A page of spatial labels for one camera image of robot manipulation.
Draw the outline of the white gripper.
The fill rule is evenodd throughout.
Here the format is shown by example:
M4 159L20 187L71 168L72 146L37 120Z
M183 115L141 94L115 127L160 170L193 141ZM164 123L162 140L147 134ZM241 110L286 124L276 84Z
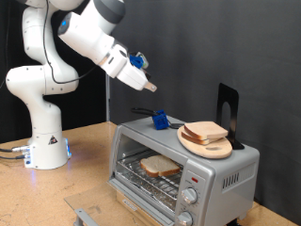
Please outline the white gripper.
M154 84L148 82L148 80L151 79L151 75L139 70L129 61L125 63L124 67L118 73L117 79L136 90L142 90L143 88L150 90L151 92L157 90L157 87Z

